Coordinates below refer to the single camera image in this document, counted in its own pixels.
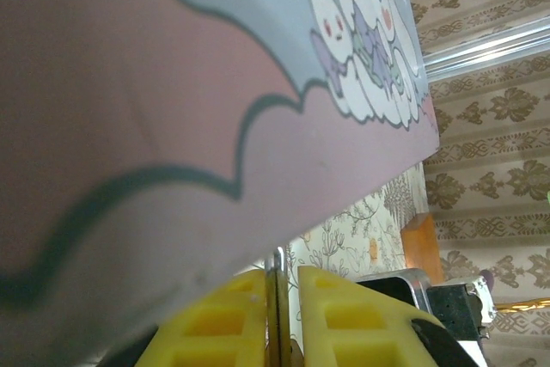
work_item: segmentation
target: dark outline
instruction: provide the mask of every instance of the dark outline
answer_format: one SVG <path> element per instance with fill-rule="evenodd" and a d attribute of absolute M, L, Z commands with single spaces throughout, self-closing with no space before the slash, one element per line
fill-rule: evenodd
<path fill-rule="evenodd" d="M 340 6 L 339 4 L 337 4 L 337 7 L 338 7 L 340 13 L 342 13 L 342 8 L 341 8 L 341 6 Z M 371 30 L 376 30 L 376 28 L 378 27 L 379 24 L 380 24 L 380 26 L 383 26 L 382 22 L 381 22 L 378 18 L 376 18 L 376 26 L 375 26 L 374 29 L 371 28 L 371 27 L 369 26 L 368 23 L 366 23 L 366 24 L 367 24 L 367 26 L 368 26 Z M 409 31 L 408 31 L 408 28 L 405 28 L 405 30 L 406 30 L 406 33 L 408 34 L 408 36 L 412 38 L 411 34 L 410 34 Z M 318 29 L 312 28 L 312 29 L 310 29 L 310 31 L 309 31 L 310 37 L 311 37 L 311 34 L 312 34 L 312 33 L 316 33 L 318 36 L 320 36 L 320 37 L 322 38 L 322 36 L 321 36 L 321 34 L 320 34 L 321 31 L 322 31 L 321 28 L 318 28 Z M 360 36 L 360 34 L 358 33 L 358 31 L 357 31 L 356 28 L 350 29 L 350 33 L 352 33 L 352 34 L 358 34 L 358 35 Z M 403 57 L 403 60 L 405 61 L 406 71 L 408 72 L 409 77 L 411 77 L 411 78 L 415 78 L 415 77 L 416 77 L 416 78 L 419 78 L 419 75 L 420 75 L 420 74 L 414 75 L 413 69 L 412 69 L 411 65 L 409 64 L 408 60 L 405 59 L 405 55 L 403 54 L 403 51 L 402 51 L 399 47 L 397 47 L 396 43 L 397 43 L 397 40 L 398 40 L 398 39 L 399 39 L 399 36 L 397 35 L 397 31 L 395 31 L 395 39 L 394 39 L 394 40 L 388 40 L 388 46 L 389 46 L 390 51 L 391 51 L 392 59 L 395 59 L 395 50 L 399 51 L 399 52 L 401 53 L 401 56 Z M 351 60 L 351 57 L 348 57 L 347 60 L 345 61 L 345 63 L 348 64 L 348 62 L 349 62 L 350 60 Z M 369 72 L 370 80 L 373 81 L 374 84 L 376 84 L 375 80 L 373 79 L 373 76 L 370 74 L 370 71 L 369 71 L 369 70 L 367 70 L 367 71 Z M 419 94 L 418 94 L 418 91 L 419 91 L 419 90 L 418 90 L 418 87 L 417 87 L 416 82 L 414 82 L 413 79 L 412 79 L 412 85 L 413 85 L 413 87 L 414 87 L 415 98 L 417 98 L 418 95 L 419 95 Z M 331 97 L 332 97 L 333 100 L 334 100 L 335 106 L 338 107 L 338 103 L 336 102 L 336 99 L 333 97 L 332 92 L 330 92 L 330 95 L 331 95 Z M 417 102 L 417 107 L 418 107 L 418 108 L 420 108 L 420 107 L 422 106 L 422 102 L 423 102 L 423 101 L 424 101 L 424 98 L 423 98 L 420 102 Z M 354 118 L 354 120 L 355 120 L 356 122 L 358 122 L 360 125 L 364 125 L 364 124 L 366 124 L 367 122 L 370 122 L 370 121 L 372 121 L 372 120 L 378 120 L 378 121 L 380 121 L 382 124 L 388 123 L 388 124 L 391 125 L 394 129 L 400 129 L 400 128 L 402 127 L 402 128 L 405 128 L 406 131 L 409 131 L 412 124 L 418 124 L 418 122 L 420 122 L 420 117 L 419 117 L 418 119 L 415 119 L 415 118 L 411 117 L 411 119 L 409 120 L 408 125 L 405 125 L 405 124 L 403 124 L 402 122 L 399 123 L 399 124 L 395 124 L 394 122 L 392 122 L 392 121 L 388 118 L 388 116 L 387 116 L 386 114 L 384 114 L 382 117 L 381 117 L 380 115 L 378 115 L 378 113 L 376 113 L 376 111 L 374 110 L 374 108 L 373 108 L 372 105 L 370 104 L 369 98 L 367 98 L 367 104 L 368 104 L 368 105 L 370 106 L 370 108 L 372 109 L 372 112 L 373 112 L 374 116 L 373 116 L 373 117 L 367 117 L 367 118 L 364 119 L 364 120 L 356 119 L 351 113 L 342 113 L 339 109 L 338 109 L 338 110 L 339 110 L 339 112 L 340 112 L 340 115 L 342 115 L 344 118 L 346 118 L 346 119 L 347 119 L 347 118 Z"/>
<path fill-rule="evenodd" d="M 227 21 L 243 30 L 250 36 L 272 59 L 279 70 L 293 86 L 297 87 L 288 71 L 281 65 L 272 51 L 251 29 L 242 22 L 237 21 L 231 15 L 225 15 L 218 10 L 208 9 L 189 0 L 178 0 L 186 7 L 203 15 L 214 16 Z M 246 111 L 239 129 L 237 148 L 235 151 L 235 174 L 233 179 L 226 178 L 205 171 L 200 168 L 186 167 L 175 164 L 155 165 L 140 168 L 132 172 L 115 176 L 101 183 L 89 191 L 82 199 L 68 208 L 62 217 L 54 225 L 52 235 L 42 248 L 42 251 L 34 260 L 34 263 L 26 270 L 15 275 L 7 275 L 0 272 L 0 307 L 8 309 L 30 309 L 46 295 L 49 282 L 60 271 L 63 261 L 69 252 L 79 243 L 93 228 L 105 213 L 117 206 L 121 201 L 143 191 L 145 188 L 154 187 L 167 182 L 180 182 L 183 184 L 196 184 L 215 192 L 226 195 L 230 199 L 238 200 L 242 196 L 242 169 L 243 153 L 246 147 L 248 129 L 252 126 L 265 110 L 271 107 L 288 107 L 297 113 L 303 113 L 304 102 L 308 92 L 313 87 L 328 89 L 327 82 L 311 79 L 306 82 L 302 93 L 293 101 L 285 95 L 270 93 L 258 98 Z"/>

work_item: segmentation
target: cartoon character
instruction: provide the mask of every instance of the cartoon character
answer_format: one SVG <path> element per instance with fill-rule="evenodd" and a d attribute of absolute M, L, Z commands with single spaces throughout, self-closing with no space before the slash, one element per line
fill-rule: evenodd
<path fill-rule="evenodd" d="M 317 21 L 311 40 L 340 112 L 364 122 L 373 116 L 358 81 L 350 27 L 334 0 L 309 0 Z"/>
<path fill-rule="evenodd" d="M 415 76 L 419 73 L 419 63 L 416 59 L 416 52 L 411 35 L 406 28 L 405 22 L 395 0 L 377 0 L 378 4 L 371 10 L 362 10 L 363 13 L 369 12 L 376 16 L 378 21 L 381 21 L 382 28 L 388 41 L 393 42 L 399 34 L 399 41 L 402 51 L 408 57 L 408 63 Z"/>
<path fill-rule="evenodd" d="M 363 45 L 355 49 L 363 62 L 356 67 L 370 105 L 379 118 L 387 119 L 393 125 L 408 126 L 412 119 L 418 119 L 418 103 L 414 83 L 399 47 L 409 49 L 406 55 L 414 59 L 411 69 L 415 76 L 418 75 L 418 64 L 413 42 L 395 1 L 339 0 L 339 3 L 352 32 L 358 35 Z M 379 95 L 373 96 L 376 87 L 385 91 L 386 100 Z"/>
<path fill-rule="evenodd" d="M 311 33 L 312 43 L 340 111 L 397 127 L 418 120 L 411 78 L 418 65 L 404 59 L 403 45 L 410 49 L 405 56 L 414 58 L 415 51 L 394 0 L 310 2 L 319 28 Z"/>

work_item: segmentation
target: yellow foam block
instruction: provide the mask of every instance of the yellow foam block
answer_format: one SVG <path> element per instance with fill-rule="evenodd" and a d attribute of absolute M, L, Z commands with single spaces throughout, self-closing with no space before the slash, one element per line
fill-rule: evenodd
<path fill-rule="evenodd" d="M 312 266 L 298 277 L 306 367 L 437 367 L 410 322 L 435 317 Z"/>
<path fill-rule="evenodd" d="M 266 276 L 252 270 L 159 327 L 136 367 L 264 367 Z"/>

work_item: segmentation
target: orange object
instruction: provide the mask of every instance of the orange object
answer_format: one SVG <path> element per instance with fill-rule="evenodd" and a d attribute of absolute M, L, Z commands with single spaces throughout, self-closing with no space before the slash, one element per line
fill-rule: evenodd
<path fill-rule="evenodd" d="M 370 238 L 369 254 L 370 254 L 370 260 L 372 262 L 378 261 L 378 244 L 376 243 L 376 238 Z"/>
<path fill-rule="evenodd" d="M 439 259 L 436 226 L 431 214 L 418 214 L 401 230 L 407 268 L 424 270 L 433 284 L 445 278 Z"/>

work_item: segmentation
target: white cartoon bunny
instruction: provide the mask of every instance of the white cartoon bunny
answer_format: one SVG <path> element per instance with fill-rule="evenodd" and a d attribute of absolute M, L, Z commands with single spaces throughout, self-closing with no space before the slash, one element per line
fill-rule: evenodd
<path fill-rule="evenodd" d="M 373 112 L 358 81 L 349 24 L 335 0 L 309 1 L 318 27 L 311 33 L 312 42 L 334 101 L 343 114 L 364 122 Z"/>
<path fill-rule="evenodd" d="M 393 42 L 395 37 L 399 37 L 402 51 L 407 56 L 407 61 L 415 76 L 419 73 L 419 62 L 416 58 L 416 52 L 413 44 L 413 39 L 403 22 L 400 11 L 397 9 L 395 0 L 372 0 L 376 3 L 373 9 L 367 9 L 371 16 L 376 17 L 382 23 L 383 32 L 386 38 Z"/>
<path fill-rule="evenodd" d="M 364 42 L 369 43 L 369 48 L 374 40 L 377 46 L 383 46 L 386 52 L 377 52 L 378 58 L 385 58 L 385 65 L 396 65 L 400 72 L 398 77 L 392 78 L 386 71 L 387 68 L 383 68 L 385 65 L 377 66 L 378 76 L 386 80 L 392 78 L 391 82 L 385 83 L 385 93 L 381 94 L 381 86 L 373 82 L 364 61 L 356 53 L 353 58 L 355 68 L 367 100 L 379 119 L 386 119 L 393 125 L 408 127 L 411 119 L 418 119 L 418 107 L 405 60 L 399 50 L 388 41 L 388 37 L 392 41 L 396 37 L 393 14 L 397 13 L 397 9 L 393 12 L 389 6 L 393 1 L 339 0 L 339 3 L 350 28 L 360 34 Z"/>

